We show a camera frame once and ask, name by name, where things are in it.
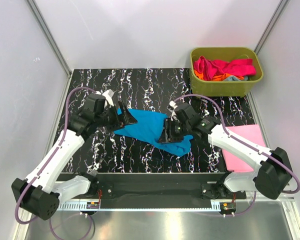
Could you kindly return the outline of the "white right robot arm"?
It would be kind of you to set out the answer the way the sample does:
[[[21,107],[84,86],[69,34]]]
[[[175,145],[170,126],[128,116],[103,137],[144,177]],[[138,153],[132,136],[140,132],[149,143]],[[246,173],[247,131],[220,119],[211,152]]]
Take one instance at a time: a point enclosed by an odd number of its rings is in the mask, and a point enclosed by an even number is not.
[[[285,192],[293,171],[284,149],[270,149],[253,143],[228,130],[220,121],[202,117],[188,103],[171,101],[169,110],[171,116],[163,122],[160,144],[180,143],[185,136],[193,136],[233,154],[252,168],[250,172],[227,171],[212,185],[209,198],[226,199],[238,191],[258,191],[266,198],[276,200]]]

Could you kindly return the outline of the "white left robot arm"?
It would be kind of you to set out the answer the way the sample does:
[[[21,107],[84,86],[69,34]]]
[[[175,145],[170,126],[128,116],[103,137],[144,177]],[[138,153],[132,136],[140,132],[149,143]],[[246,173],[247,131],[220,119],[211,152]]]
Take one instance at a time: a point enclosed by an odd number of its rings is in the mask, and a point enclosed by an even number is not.
[[[78,173],[62,184],[56,181],[65,165],[97,128],[105,127],[114,132],[138,122],[121,101],[116,108],[112,96],[111,91],[88,95],[82,108],[67,118],[65,129],[40,164],[25,179],[13,181],[11,188],[18,223],[24,223],[18,216],[19,209],[46,221],[60,204],[79,195],[93,198],[100,193],[94,173]]]

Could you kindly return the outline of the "blue t shirt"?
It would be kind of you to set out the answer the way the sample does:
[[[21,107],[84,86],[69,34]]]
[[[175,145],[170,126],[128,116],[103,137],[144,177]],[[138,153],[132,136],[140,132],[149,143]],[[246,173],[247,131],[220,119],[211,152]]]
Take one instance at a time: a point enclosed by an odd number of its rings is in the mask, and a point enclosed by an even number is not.
[[[137,123],[114,131],[116,135],[137,139],[178,157],[191,151],[191,135],[185,136],[182,142],[158,143],[163,132],[164,120],[168,117],[166,114],[140,109],[129,109],[129,112],[137,119]]]

